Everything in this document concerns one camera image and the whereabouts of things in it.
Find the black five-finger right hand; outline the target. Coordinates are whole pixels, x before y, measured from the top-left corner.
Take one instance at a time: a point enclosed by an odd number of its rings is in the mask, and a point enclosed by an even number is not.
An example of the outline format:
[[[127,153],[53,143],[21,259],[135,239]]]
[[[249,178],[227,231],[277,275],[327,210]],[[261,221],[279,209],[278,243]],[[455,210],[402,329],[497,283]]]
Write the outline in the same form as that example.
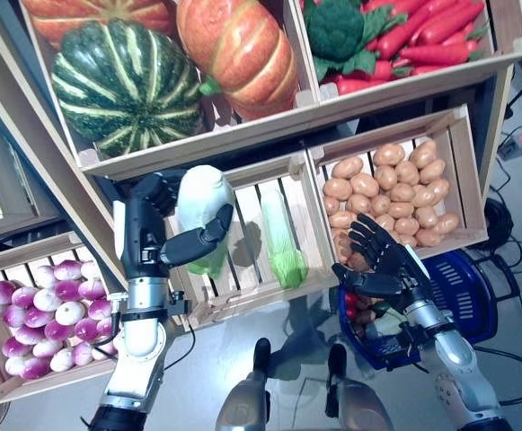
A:
[[[428,273],[416,254],[367,215],[360,214],[350,225],[350,248],[360,254],[368,272],[358,272],[335,263],[332,272],[347,291],[386,300],[397,312],[417,301],[431,300]]]

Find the black five-finger left hand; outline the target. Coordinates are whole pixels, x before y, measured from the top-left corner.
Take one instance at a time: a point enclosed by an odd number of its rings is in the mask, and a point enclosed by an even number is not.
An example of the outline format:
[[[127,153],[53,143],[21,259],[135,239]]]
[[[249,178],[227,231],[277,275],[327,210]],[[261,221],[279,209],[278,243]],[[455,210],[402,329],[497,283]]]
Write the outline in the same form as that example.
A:
[[[177,206],[181,180],[188,172],[171,169],[147,174],[126,201],[115,201],[115,251],[126,279],[169,276],[171,268],[201,259],[225,239],[234,207],[225,203],[204,226],[171,239],[164,218]]]

